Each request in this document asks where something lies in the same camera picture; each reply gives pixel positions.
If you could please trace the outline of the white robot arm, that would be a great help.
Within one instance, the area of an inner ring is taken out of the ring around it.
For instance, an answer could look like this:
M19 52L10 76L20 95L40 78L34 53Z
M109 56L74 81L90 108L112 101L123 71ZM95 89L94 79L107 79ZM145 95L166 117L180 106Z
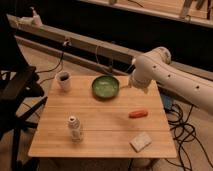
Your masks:
M171 53L165 47L141 53L132 59L135 69L130 76L130 84L147 88L155 80L213 115L213 82L175 69L170 62Z

